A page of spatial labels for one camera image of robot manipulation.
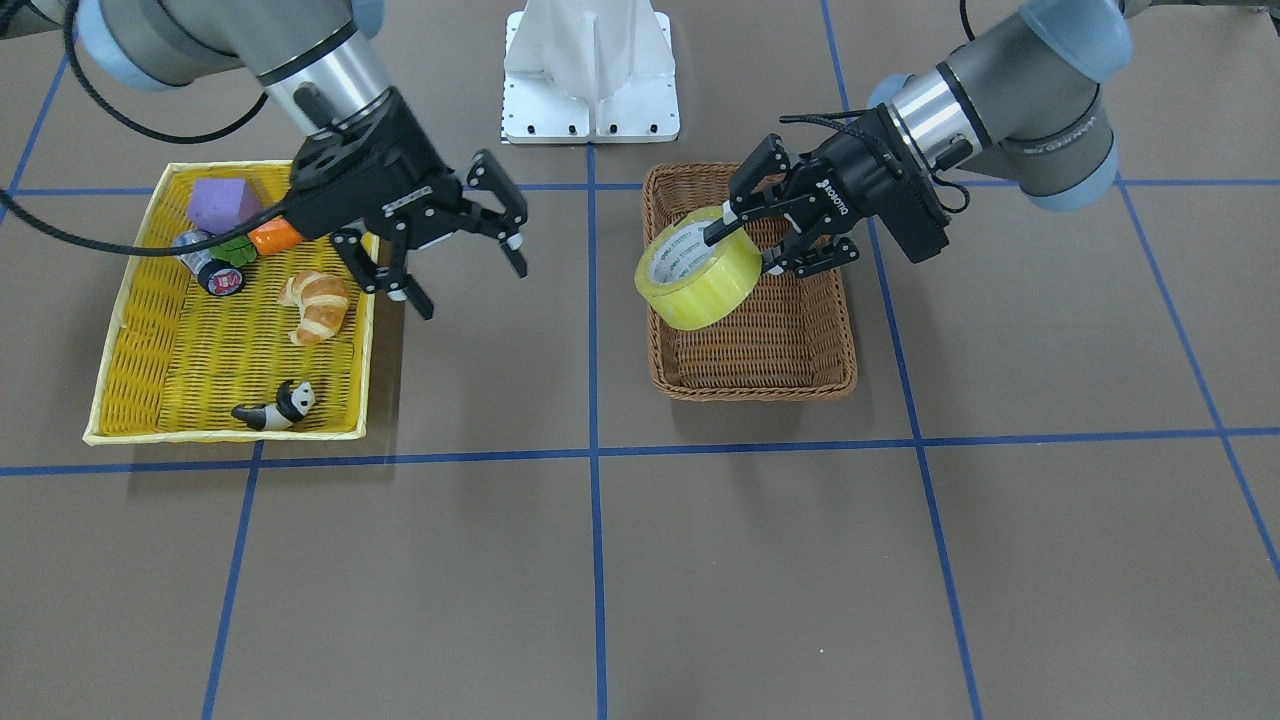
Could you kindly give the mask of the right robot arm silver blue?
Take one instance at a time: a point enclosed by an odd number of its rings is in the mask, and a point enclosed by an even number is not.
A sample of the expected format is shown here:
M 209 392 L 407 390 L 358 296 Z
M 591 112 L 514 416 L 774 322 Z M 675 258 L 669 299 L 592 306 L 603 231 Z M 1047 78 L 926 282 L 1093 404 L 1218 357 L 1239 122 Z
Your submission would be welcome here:
M 381 17 L 379 1 L 5 1 L 3 37 L 58 31 L 74 73 L 82 46 L 136 88 L 251 72 L 262 100 L 284 109 L 305 141 L 284 199 L 220 241 L 283 218 L 308 240 L 329 238 L 362 291 L 430 318 L 433 301 L 407 255 L 458 232 L 480 234 L 525 277 L 529 210 L 489 151 L 475 154 L 466 176 L 440 158 L 371 45 Z

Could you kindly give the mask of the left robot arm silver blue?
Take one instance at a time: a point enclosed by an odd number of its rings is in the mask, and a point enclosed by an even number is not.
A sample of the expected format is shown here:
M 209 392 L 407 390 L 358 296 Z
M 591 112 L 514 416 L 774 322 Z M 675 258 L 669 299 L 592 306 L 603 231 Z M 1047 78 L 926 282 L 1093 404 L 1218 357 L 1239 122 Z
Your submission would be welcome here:
M 790 228 L 762 272 L 808 278 L 855 260 L 850 232 L 876 218 L 923 263 L 948 245 L 957 210 L 937 191 L 954 168 L 1011 181 L 1048 211 L 1084 208 L 1117 176 L 1103 86 L 1130 56 L 1120 3 L 1024 3 L 933 69 L 887 78 L 868 108 L 787 117 L 831 135 L 799 154 L 768 135 L 731 177 L 701 242 L 783 218 Z

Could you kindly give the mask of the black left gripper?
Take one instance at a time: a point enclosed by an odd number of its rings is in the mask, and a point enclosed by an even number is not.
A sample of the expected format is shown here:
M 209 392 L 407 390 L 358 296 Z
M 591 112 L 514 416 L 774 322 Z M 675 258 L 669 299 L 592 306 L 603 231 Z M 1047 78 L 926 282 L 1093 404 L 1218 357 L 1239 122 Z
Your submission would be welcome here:
M 765 136 L 730 177 L 721 217 L 703 231 L 707 247 L 754 219 L 791 217 L 797 232 L 786 229 L 776 246 L 762 251 L 762 275 L 804 279 L 856 261 L 852 237 L 836 233 L 873 217 L 911 263 L 948 246 L 948 214 L 886 104 L 780 120 L 833 133 L 809 152 L 788 150 L 778 135 Z

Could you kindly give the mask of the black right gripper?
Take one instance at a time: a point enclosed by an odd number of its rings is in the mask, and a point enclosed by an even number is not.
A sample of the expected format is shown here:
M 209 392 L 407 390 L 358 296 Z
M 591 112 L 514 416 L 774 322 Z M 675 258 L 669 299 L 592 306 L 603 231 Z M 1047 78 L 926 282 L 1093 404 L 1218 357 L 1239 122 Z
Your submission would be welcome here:
M 493 210 L 465 197 L 466 190 L 490 193 Z M 521 252 L 529 204 L 503 165 L 486 149 L 474 154 L 460 177 L 448 167 L 398 88 L 389 88 L 367 111 L 346 127 L 308 137 L 291 163 L 285 220 L 307 240 L 332 234 L 332 247 L 365 293 L 385 293 L 408 302 L 429 322 L 435 305 L 407 268 L 411 233 L 390 228 L 390 260 L 379 265 L 362 245 L 364 232 L 344 228 L 374 225 L 388 218 L 387 206 L 415 192 L 440 201 L 440 238 L 460 232 L 495 240 L 520 278 L 529 275 Z

